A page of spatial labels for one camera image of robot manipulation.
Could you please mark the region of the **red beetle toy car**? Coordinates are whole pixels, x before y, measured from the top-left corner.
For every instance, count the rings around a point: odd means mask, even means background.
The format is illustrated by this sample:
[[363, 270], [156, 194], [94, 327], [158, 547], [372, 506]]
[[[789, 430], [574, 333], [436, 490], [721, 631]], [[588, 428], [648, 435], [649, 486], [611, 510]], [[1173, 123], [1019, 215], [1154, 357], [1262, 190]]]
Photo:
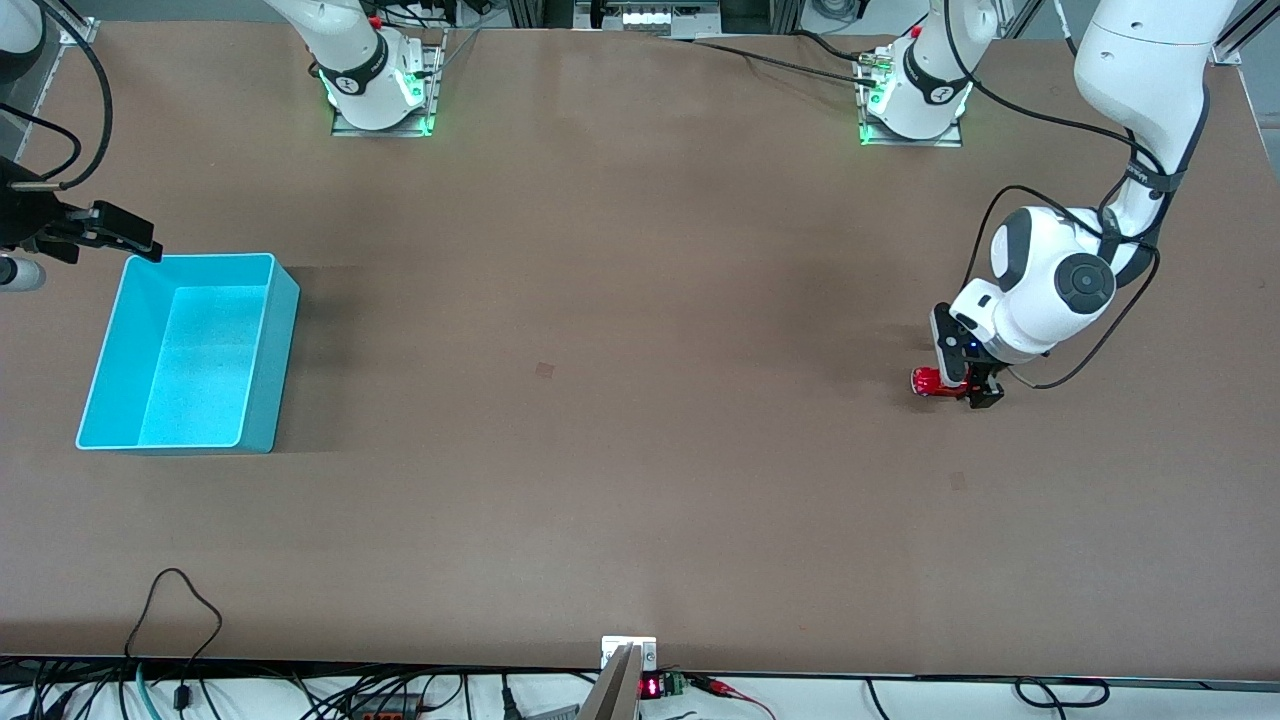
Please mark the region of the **red beetle toy car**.
[[938, 368], [918, 366], [911, 370], [910, 387], [914, 395], [936, 398], [961, 398], [969, 392], [968, 378], [957, 386], [943, 383], [945, 377]]

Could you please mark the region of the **light blue plastic box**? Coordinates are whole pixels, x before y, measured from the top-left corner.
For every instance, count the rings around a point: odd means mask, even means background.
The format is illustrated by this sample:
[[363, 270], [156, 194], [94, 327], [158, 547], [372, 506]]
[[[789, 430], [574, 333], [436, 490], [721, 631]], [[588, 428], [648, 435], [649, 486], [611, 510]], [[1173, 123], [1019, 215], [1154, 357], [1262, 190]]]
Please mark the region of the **light blue plastic box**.
[[269, 252], [125, 261], [76, 447], [271, 452], [300, 286]]

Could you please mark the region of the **lit control unit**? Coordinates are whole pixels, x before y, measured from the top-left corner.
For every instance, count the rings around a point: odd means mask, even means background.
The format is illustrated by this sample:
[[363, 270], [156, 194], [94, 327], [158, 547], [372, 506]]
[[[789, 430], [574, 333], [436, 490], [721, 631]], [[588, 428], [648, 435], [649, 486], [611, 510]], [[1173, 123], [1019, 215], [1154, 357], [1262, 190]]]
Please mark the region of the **lit control unit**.
[[719, 35], [718, 0], [573, 0], [573, 29], [625, 31], [671, 38]]

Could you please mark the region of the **black power strip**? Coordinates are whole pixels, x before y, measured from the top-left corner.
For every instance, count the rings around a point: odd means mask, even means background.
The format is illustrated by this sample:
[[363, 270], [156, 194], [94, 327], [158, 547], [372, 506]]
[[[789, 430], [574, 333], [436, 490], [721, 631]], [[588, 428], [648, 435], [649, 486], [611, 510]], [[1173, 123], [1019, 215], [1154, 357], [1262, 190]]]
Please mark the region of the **black power strip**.
[[352, 694], [342, 708], [346, 720], [419, 720], [422, 701], [407, 691]]

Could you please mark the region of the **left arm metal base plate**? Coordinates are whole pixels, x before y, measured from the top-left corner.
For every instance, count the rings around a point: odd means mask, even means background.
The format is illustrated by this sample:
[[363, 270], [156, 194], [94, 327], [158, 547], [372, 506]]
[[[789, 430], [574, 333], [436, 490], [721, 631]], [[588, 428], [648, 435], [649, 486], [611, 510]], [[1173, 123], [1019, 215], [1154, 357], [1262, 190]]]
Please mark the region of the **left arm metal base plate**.
[[964, 102], [959, 100], [938, 109], [928, 106], [919, 120], [914, 115], [908, 117], [906, 111], [913, 108], [908, 95], [915, 88], [896, 79], [895, 60], [888, 47], [878, 47], [852, 61], [855, 77], [870, 82], [856, 90], [860, 143], [960, 147]]

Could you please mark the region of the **aluminium frame corner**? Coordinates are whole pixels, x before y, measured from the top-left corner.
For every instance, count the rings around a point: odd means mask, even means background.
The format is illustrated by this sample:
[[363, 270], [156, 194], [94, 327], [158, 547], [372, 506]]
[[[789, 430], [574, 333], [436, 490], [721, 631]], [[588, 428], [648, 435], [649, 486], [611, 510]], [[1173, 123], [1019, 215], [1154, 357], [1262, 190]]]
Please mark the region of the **aluminium frame corner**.
[[100, 20], [82, 13], [72, 0], [40, 0], [46, 6], [46, 15], [58, 15], [61, 20], [50, 20], [50, 26], [58, 31], [59, 44], [63, 46], [74, 46], [76, 38], [73, 33], [67, 31], [67, 26], [72, 27], [83, 41], [87, 44], [93, 42], [96, 33], [100, 28]]
[[1222, 27], [1211, 49], [1215, 67], [1242, 63], [1243, 49], [1280, 19], [1280, 0], [1238, 0], [1235, 12]]

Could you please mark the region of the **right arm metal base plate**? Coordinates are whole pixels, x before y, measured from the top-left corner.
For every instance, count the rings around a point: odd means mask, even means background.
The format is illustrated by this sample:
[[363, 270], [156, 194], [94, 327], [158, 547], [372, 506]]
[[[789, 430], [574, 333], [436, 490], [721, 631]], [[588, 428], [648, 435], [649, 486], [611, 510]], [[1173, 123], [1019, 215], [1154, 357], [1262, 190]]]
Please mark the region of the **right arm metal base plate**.
[[381, 46], [369, 70], [355, 77], [319, 72], [333, 108], [332, 133], [430, 136], [440, 96], [444, 49], [390, 27], [376, 33]]

